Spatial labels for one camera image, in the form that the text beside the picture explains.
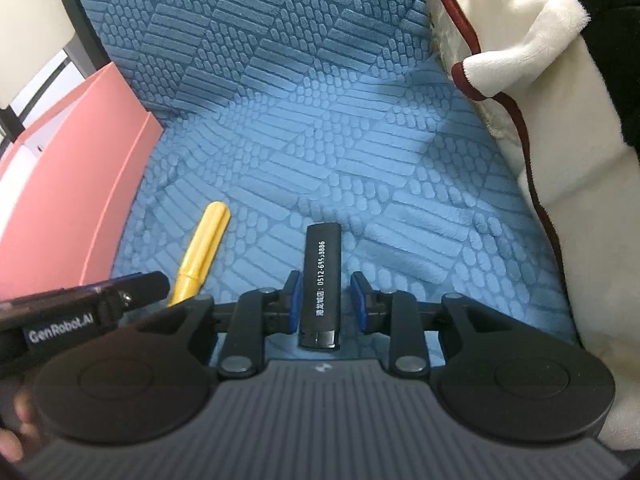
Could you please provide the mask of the person's left hand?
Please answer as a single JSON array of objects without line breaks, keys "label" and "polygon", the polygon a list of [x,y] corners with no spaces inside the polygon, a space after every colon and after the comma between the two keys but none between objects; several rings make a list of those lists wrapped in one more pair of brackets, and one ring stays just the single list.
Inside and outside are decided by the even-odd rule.
[{"label": "person's left hand", "polygon": [[19,463],[39,451],[42,431],[32,392],[22,385],[1,393],[1,456]]}]

